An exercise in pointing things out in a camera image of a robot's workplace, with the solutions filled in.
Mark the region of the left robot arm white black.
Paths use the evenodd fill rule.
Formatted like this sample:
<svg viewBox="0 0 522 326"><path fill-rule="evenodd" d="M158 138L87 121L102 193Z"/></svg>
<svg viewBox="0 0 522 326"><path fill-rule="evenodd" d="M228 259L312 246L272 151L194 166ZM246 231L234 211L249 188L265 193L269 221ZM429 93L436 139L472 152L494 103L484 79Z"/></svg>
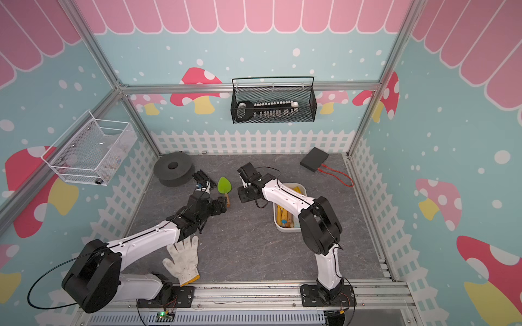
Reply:
<svg viewBox="0 0 522 326"><path fill-rule="evenodd" d="M196 190L175 215L142 232L104 243L87 243L63 279L62 288L87 313L126 300L152 300L167 286L160 274L124 274L135 261L168 245L187 242L209 217L227 211L226 198Z"/></svg>

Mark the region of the bright green trowel wooden handle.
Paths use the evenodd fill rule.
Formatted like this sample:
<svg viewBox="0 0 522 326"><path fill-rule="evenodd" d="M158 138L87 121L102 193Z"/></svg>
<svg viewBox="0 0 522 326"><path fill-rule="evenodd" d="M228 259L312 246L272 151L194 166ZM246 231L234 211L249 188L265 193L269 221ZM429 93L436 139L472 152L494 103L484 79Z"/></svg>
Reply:
<svg viewBox="0 0 522 326"><path fill-rule="evenodd" d="M218 181L217 188L218 188L217 190L219 191L219 193L221 195L225 196L227 207L230 207L231 200L230 200L229 194L232 191L231 182L227 178L221 177Z"/></svg>

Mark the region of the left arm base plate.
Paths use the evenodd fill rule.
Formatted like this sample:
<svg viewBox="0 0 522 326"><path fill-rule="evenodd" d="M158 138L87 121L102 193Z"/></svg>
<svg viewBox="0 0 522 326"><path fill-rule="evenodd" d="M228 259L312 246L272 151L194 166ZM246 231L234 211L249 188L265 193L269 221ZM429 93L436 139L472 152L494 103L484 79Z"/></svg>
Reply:
<svg viewBox="0 0 522 326"><path fill-rule="evenodd" d="M195 287L174 287L165 285L159 294L151 299L139 299L137 302L138 308L190 308L194 299Z"/></svg>

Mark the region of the yellow shovel yellow handle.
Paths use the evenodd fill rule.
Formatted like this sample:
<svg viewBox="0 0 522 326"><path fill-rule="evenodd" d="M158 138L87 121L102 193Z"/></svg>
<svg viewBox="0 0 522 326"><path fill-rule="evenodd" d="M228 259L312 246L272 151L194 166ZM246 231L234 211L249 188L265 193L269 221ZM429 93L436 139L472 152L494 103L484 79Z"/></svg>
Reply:
<svg viewBox="0 0 522 326"><path fill-rule="evenodd" d="M292 215L281 206L276 206L276 223L282 228L292 227Z"/></svg>

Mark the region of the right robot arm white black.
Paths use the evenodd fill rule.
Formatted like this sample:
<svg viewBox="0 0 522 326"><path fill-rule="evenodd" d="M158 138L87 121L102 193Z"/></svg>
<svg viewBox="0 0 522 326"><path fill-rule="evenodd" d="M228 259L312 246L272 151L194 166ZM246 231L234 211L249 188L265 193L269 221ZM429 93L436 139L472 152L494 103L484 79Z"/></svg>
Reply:
<svg viewBox="0 0 522 326"><path fill-rule="evenodd" d="M242 203L263 199L298 218L303 241L315 254L318 265L316 283L320 300L332 305L341 297L345 282L337 254L341 249L338 242L343 229L326 198L299 194L277 179L246 183L238 189L238 195Z"/></svg>

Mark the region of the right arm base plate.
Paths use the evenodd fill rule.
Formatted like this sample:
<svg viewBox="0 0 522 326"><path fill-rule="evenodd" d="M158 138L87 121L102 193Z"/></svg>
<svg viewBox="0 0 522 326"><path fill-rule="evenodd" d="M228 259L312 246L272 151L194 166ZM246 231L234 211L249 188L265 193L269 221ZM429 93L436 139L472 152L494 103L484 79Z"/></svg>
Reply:
<svg viewBox="0 0 522 326"><path fill-rule="evenodd" d="M327 290L322 285L300 286L300 298L304 307L355 307L356 296L351 285L338 284L334 289Z"/></svg>

